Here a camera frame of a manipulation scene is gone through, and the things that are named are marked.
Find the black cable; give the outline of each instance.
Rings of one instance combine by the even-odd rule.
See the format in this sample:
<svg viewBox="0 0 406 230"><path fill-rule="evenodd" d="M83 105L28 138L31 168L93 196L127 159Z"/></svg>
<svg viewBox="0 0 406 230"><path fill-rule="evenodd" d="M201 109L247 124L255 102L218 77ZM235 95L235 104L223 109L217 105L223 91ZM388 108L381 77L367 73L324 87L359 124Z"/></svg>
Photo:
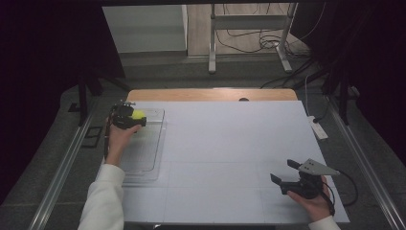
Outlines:
<svg viewBox="0 0 406 230"><path fill-rule="evenodd" d="M226 5L226 4L223 4L223 12L224 12L224 15L226 14L226 9L227 9L227 13L230 14L230 12L229 12L229 10L228 10L228 8L227 8L227 5Z"/></svg>
<svg viewBox="0 0 406 230"><path fill-rule="evenodd" d="M310 53L311 51L302 52L302 53L293 53L293 51L290 49L291 43L287 42L287 40L286 40L286 44L287 44L287 46L284 46L284 48L285 48L285 53L286 53L288 56L292 57L292 58L309 58L310 55L311 55L311 53Z"/></svg>
<svg viewBox="0 0 406 230"><path fill-rule="evenodd" d="M111 119L113 118L113 113L115 111L115 106L112 106L110 109L110 113L108 114L107 122L105 123L105 134L104 134L104 160L107 159L108 154L108 142L110 140L110 126L111 126Z"/></svg>
<svg viewBox="0 0 406 230"><path fill-rule="evenodd" d="M352 185L353 185L353 187L354 187L355 198L354 198L351 202L346 203L346 204L343 204L344 207L348 207L348 206L351 206L351 205L353 205L354 203L356 203L356 201L358 200L358 196L359 196L359 194L358 194L358 188L356 187L355 181L354 181L348 174L346 174L345 172L342 172L342 171L340 171L340 170L339 170L338 172L340 172L341 174L343 174L344 176L346 176L346 177L350 180L350 182L352 183Z"/></svg>
<svg viewBox="0 0 406 230"><path fill-rule="evenodd" d="M270 3L268 3L268 9L266 9L266 14L268 14L269 13L269 8L271 7L271 4Z"/></svg>
<svg viewBox="0 0 406 230"><path fill-rule="evenodd" d="M266 30L264 32L273 32L276 30ZM243 36L243 35L252 35L252 34L257 34L257 33L261 33L261 31L257 31L257 32L249 32L249 33L244 33L244 34L230 34L229 31L227 30L227 34L230 36Z"/></svg>
<svg viewBox="0 0 406 230"><path fill-rule="evenodd" d="M255 14L258 11L258 6L259 6L259 3L257 3L257 9L253 12L253 14Z"/></svg>
<svg viewBox="0 0 406 230"><path fill-rule="evenodd" d="M275 38L281 39L280 36L276 36L276 35L260 36L260 34L259 34L259 46L262 49L273 49L273 48L277 47L279 42L280 42L279 40L276 40L276 39L270 39L270 40L265 39L266 37L275 37Z"/></svg>
<svg viewBox="0 0 406 230"><path fill-rule="evenodd" d="M297 42L297 41L299 41L299 40L302 40L302 39L308 37L311 33L313 33L313 31L317 28L317 26L319 25L319 23L320 23L320 21L321 21L321 19L322 19L322 17L323 17L323 14L324 14L324 12L325 12L325 8L326 8L326 2L325 2L325 4L323 5L323 9L322 9L322 12L320 13L320 17L319 17L319 19L317 20L316 25L314 25L313 29L311 29L311 31L310 31L309 33L307 33L306 35L304 35L304 36L298 38L296 41L293 41L292 43L295 43L295 42Z"/></svg>
<svg viewBox="0 0 406 230"><path fill-rule="evenodd" d="M334 192L333 192L332 189L328 186L327 183L323 182L323 184L325 184L325 185L329 188L329 190L331 191L331 195L332 195L333 201L331 201L331 199L328 197L328 195L326 195L325 192L323 192L323 191L320 191L320 196L322 196L322 198L327 202L327 205L328 205L328 209L329 209L329 211L330 211L330 214L331 214L332 216L334 216L334 214L335 214L335 208L334 208L334 205L335 205L335 195L334 195Z"/></svg>
<svg viewBox="0 0 406 230"><path fill-rule="evenodd" d="M239 48L236 48L236 47L233 47L233 46L230 46L230 45L226 45L223 42L221 42L220 37L218 37L217 30L215 30L215 35L217 36L218 42L220 42L221 45L226 46L226 47L231 48L231 49L234 49L234 50L237 50L237 51L240 51L242 53L252 54L252 53L256 53L256 52L262 50L262 48L260 48L260 49L255 50L255 51L243 51L243 50L240 50Z"/></svg>
<svg viewBox="0 0 406 230"><path fill-rule="evenodd" d="M329 62L329 63L327 64L327 67L324 67L325 69L329 69L329 75L328 75L328 78L327 78L327 80L328 80L328 92L329 92L329 94L331 94L331 80L329 80L329 79L332 78L333 68L336 67L336 64L337 64L337 61L338 61L337 59L329 60L329 57L334 54L333 51L335 50L335 49L332 49L331 47L337 46L337 45L338 45L338 42L341 41L342 39L344 39L345 35L348 34L349 30L351 30L353 26L354 26L354 24L349 24L345 29L343 29L343 30L340 32L340 34L338 34L337 36L335 36L335 39L333 40L333 42L331 42L331 43L328 45L329 49L327 49L327 53L322 57L322 62L327 62L327 61ZM301 87L302 85L303 85L303 82L299 82L299 84L296 84L296 85L294 86L294 89L298 89L298 88Z"/></svg>
<svg viewBox="0 0 406 230"><path fill-rule="evenodd" d="M283 12L283 10L281 8L281 5L279 3L278 3L278 8L280 9L281 13L284 14L284 12Z"/></svg>
<svg viewBox="0 0 406 230"><path fill-rule="evenodd" d="M289 3L289 7L287 8L287 11L288 11L288 12L289 12L289 10L290 10L290 4L291 4L291 3Z"/></svg>
<svg viewBox="0 0 406 230"><path fill-rule="evenodd" d="M292 80L295 76L302 73L305 69L310 67L315 61L316 60L314 58L310 58L304 64L302 64L301 67L299 67L297 70L295 70L291 75L287 77L287 79L282 84L282 88L285 88L285 85L287 84L288 81Z"/></svg>
<svg viewBox="0 0 406 230"><path fill-rule="evenodd" d="M323 113L323 116L313 119L313 123L319 123L321 120L323 120L323 119L326 117L326 115L327 115L328 108L329 108L329 103L328 103L327 106L326 106L326 110L325 110L325 112Z"/></svg>
<svg viewBox="0 0 406 230"><path fill-rule="evenodd" d="M267 84L270 84L270 83L275 82L275 81L280 81L280 80L283 80L283 79L286 79L286 78L288 78L288 77L283 77L283 78L279 78L279 79L275 79L275 80L270 80L270 81L266 82L265 84L263 84L259 89L262 89Z"/></svg>

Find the white board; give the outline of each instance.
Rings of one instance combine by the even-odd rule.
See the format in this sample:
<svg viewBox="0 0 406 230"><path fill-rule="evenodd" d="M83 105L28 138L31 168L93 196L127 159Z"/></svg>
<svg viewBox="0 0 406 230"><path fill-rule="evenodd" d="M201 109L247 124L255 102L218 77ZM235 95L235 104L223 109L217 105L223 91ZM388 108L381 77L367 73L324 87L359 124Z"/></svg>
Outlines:
<svg viewBox="0 0 406 230"><path fill-rule="evenodd" d="M124 220L154 224L309 222L270 173L298 181L287 159L325 164L301 102L137 102L165 109L159 177L124 187ZM349 222L336 194L337 222Z"/></svg>

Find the tennis ball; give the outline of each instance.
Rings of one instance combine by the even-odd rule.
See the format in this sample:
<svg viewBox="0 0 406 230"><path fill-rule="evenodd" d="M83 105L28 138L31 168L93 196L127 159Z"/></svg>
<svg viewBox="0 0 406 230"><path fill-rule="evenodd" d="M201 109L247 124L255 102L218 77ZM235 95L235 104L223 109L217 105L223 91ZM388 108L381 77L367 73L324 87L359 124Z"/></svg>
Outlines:
<svg viewBox="0 0 406 230"><path fill-rule="evenodd" d="M143 117L145 117L146 114L144 113L143 110L135 110L132 112L131 118L134 120L138 120L138 119L142 119Z"/></svg>

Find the white power strip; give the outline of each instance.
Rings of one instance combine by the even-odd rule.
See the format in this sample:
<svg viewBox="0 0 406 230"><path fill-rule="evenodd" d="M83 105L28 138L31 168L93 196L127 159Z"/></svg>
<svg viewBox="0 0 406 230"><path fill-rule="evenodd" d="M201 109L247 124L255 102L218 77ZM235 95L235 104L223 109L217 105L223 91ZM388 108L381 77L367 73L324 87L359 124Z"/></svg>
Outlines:
<svg viewBox="0 0 406 230"><path fill-rule="evenodd" d="M320 126L320 124L318 123L314 123L314 116L308 116L308 122L311 125L311 128L313 128L314 134L316 135L318 140L324 140L327 139L328 136L325 133L325 130L322 128L322 126Z"/></svg>

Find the wooden panel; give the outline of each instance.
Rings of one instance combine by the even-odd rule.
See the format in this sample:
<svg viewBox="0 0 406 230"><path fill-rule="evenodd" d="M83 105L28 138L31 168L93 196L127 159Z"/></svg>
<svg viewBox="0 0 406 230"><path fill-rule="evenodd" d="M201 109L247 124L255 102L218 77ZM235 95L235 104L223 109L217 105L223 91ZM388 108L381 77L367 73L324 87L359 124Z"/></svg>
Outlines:
<svg viewBox="0 0 406 230"><path fill-rule="evenodd" d="M297 101L291 89L142 89L129 92L127 100L163 102L238 101Z"/></svg>

